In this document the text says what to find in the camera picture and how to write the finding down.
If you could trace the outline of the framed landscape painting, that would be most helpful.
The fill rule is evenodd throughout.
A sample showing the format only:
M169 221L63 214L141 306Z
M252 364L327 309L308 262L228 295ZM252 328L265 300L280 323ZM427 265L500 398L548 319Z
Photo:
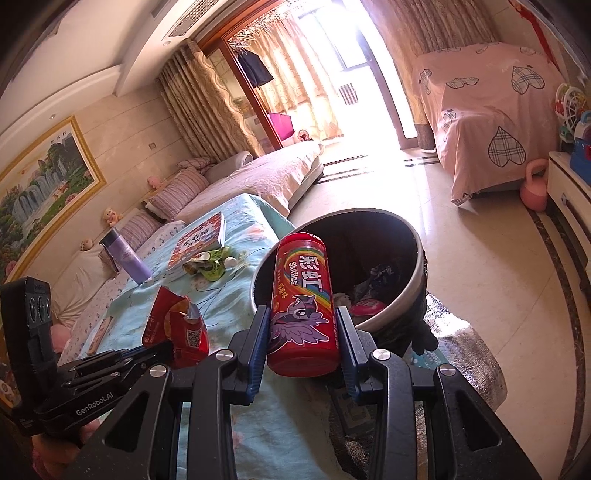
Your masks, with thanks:
M64 222L105 185L74 116L13 159L1 172L1 280L22 273Z

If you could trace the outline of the white tv cabinet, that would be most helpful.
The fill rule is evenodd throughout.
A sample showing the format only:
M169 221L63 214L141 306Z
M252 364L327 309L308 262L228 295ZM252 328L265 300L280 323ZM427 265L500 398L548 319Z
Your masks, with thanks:
M590 276L590 186L570 167L570 155L549 153L548 191L573 230L585 256Z

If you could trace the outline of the striped pink pillow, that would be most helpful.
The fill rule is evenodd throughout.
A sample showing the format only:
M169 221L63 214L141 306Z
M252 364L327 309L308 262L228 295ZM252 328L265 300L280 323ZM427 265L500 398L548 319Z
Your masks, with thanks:
M147 199L145 208L160 219L170 221L208 186L209 181L197 169L184 168Z
M114 225L132 250L137 251L162 223L145 210L138 210Z

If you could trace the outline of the light blue floral tablecloth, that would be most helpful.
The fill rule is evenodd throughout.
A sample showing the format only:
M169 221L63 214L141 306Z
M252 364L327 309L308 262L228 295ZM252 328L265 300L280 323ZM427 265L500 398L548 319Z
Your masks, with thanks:
M144 374L67 468L70 479L341 479L329 440L329 396L263 369L249 406L228 402L229 349L255 307L253 263L290 223L242 194L221 207L246 264L198 299L215 351L193 367Z

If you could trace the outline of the pink heart patterned bed cover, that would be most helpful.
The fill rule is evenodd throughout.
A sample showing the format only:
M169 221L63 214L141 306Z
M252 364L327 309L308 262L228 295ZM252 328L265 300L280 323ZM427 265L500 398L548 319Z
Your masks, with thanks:
M524 179L528 162L559 145L555 94L564 78L531 48L489 43L424 54L414 80L457 206Z

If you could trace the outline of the stack of colourful books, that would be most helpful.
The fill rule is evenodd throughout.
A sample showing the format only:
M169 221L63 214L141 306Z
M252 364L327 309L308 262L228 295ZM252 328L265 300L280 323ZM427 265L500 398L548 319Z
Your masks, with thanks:
M185 232L176 242L167 264L167 270L180 268L193 256L216 250L224 245L226 220L218 211Z

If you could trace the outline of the small teddy bear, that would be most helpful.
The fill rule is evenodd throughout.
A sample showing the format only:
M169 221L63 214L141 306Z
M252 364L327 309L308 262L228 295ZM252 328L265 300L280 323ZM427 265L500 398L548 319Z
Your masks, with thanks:
M107 207L102 214L102 219L109 228L112 228L122 219L122 216L114 209Z

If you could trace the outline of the wooden mahjong ruler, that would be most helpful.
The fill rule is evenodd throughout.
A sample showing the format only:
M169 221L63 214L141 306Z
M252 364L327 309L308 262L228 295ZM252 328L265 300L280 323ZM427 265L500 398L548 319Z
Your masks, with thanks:
M106 316L98 325L95 333L91 336L90 340L90 344L87 350L87 355L88 356L93 356L97 353L97 350L105 336L105 334L107 333L107 331L110 328L110 325L112 323L113 317L112 316Z

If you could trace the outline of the hanging dark garment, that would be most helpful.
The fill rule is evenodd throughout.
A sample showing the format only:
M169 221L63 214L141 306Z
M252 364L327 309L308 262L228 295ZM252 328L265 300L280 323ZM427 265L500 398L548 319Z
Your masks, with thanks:
M236 58L238 58L240 68L242 68L246 78L249 79L252 88L266 85L274 80L273 74L270 73L256 53L246 49L238 49Z

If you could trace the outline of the green crumpled wrapper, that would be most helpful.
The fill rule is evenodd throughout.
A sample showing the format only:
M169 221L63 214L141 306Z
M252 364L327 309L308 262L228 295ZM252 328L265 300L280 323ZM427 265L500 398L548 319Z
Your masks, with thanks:
M208 282L215 282L224 272L238 265L238 259L231 254L229 247L203 251L183 263L183 270L191 276L201 275Z

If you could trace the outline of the red chinese knot decoration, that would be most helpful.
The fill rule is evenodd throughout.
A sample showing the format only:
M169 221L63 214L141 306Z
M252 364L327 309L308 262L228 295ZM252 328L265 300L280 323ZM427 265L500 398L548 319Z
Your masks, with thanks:
M520 15L521 18L527 20L531 24L545 55L548 57L548 59L551 62L556 63L555 56L554 56L552 49L549 45L547 37L545 36L544 31L542 30L541 25L537 20L537 17L530 10L528 10L525 6L523 6L520 2L515 1L515 0L509 0L509 3L515 9L515 11Z

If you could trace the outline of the black round trash bin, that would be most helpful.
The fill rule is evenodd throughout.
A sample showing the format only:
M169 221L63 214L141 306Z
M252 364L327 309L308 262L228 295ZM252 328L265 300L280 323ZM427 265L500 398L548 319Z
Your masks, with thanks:
M399 356L408 348L421 355L439 340L424 320L428 263L416 230L402 217L380 209L349 209L297 227L317 236L327 249L332 294L352 305L376 300L384 305L363 316L351 312L356 329L372 334L380 348Z

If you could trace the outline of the grey speckled floor mat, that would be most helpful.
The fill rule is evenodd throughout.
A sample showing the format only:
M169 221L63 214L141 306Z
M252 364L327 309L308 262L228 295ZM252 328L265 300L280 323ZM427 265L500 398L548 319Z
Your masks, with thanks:
M408 347L403 359L412 366L434 370L454 365L496 412L507 398L507 384L493 352L470 322L452 313L437 297L426 297L425 322L439 341L435 351L416 354Z

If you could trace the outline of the red skittles candy can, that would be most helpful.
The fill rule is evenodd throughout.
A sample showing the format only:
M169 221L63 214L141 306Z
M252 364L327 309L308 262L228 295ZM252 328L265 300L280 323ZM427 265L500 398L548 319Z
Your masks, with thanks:
M327 249L310 233L291 233L277 247L266 363L293 378L324 376L339 366Z

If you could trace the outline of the beige curtain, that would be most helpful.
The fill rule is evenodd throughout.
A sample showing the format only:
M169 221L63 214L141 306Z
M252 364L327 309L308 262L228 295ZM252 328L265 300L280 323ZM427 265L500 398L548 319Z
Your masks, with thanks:
M246 151L264 154L259 139L197 43L187 39L156 77L163 101L191 155L217 162Z

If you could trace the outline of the pink jelly pouch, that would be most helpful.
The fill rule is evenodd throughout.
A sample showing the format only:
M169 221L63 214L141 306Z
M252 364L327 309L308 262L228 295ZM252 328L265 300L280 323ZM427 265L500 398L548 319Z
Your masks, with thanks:
M360 317L363 319L371 318L381 313L387 305L379 300L372 298L365 298L353 304L349 308L349 313L353 317Z

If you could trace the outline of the purple thermos bottle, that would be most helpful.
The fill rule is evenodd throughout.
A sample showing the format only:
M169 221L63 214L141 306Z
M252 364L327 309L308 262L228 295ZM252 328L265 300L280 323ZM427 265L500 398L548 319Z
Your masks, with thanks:
M150 269L115 228L111 228L105 234L100 244L137 285L141 285L151 277Z

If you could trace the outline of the red snack bag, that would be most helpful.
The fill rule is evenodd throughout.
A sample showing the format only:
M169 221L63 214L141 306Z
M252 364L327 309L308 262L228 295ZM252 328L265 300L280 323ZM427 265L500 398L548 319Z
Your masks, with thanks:
M167 364L180 369L197 365L209 354L207 330L197 304L166 287L160 287L142 335L142 345L168 342L172 354Z

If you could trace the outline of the sofa with pink cover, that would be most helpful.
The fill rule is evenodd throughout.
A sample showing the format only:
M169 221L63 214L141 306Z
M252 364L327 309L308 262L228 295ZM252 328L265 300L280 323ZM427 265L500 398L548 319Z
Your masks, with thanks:
M206 177L209 186L170 221L140 209L150 213L162 226L136 251L138 256L145 258L179 231L181 225L197 220L240 194L262 198L281 215L290 215L290 210L322 175L321 152L322 144L317 141L300 142L256 159L240 152L211 166L205 173L197 168L199 160L183 161L181 170L194 167ZM78 253L51 287L53 321L73 328L101 288L111 285L116 276L116 266L102 246Z

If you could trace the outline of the pink kettlebell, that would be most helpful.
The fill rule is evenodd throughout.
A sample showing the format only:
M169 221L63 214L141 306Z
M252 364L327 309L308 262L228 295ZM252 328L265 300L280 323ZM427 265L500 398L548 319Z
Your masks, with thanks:
M530 161L526 165L525 180L520 188L523 204L535 212L544 212L548 202L548 159Z

